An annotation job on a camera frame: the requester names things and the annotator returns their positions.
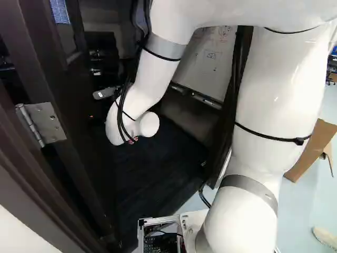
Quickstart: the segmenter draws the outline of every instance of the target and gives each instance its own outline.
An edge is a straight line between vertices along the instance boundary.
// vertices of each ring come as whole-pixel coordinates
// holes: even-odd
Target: circuit board
[[[177,235],[164,234],[144,238],[144,253],[178,253]]]

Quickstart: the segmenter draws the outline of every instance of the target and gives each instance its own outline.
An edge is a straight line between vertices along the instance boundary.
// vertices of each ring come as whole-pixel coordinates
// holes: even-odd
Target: light blue floor
[[[320,118],[337,124],[337,86],[327,86]],[[337,159],[337,138],[332,141]],[[205,187],[204,195],[213,201],[216,190]],[[176,213],[205,209],[194,194]],[[309,170],[292,183],[283,179],[279,203],[277,246],[282,253],[330,253],[311,234],[313,226],[324,227],[337,235],[337,179],[331,178],[328,161],[317,160]]]

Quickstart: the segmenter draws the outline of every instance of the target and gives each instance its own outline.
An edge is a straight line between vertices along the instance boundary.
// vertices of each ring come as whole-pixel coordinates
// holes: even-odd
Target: black carpet
[[[137,246],[139,218],[172,215],[198,190],[207,148],[161,116],[154,137],[140,137],[134,145],[109,143],[105,155],[113,164],[122,251],[130,252]]]

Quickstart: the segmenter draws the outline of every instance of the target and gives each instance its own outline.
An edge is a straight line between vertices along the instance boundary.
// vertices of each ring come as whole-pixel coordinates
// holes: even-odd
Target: door hinge
[[[51,102],[17,104],[15,110],[41,148],[48,143],[67,139]]]

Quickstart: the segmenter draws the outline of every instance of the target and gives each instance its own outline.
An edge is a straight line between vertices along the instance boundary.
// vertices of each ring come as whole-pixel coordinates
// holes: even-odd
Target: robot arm
[[[197,236],[197,252],[273,252],[282,175],[301,155],[317,120],[336,14],[335,0],[153,1],[152,35],[123,108],[136,119],[123,115],[132,136],[158,130],[158,118],[146,110],[164,95],[196,28],[260,27],[241,82],[232,157]],[[106,134],[119,145],[116,115],[114,104]]]

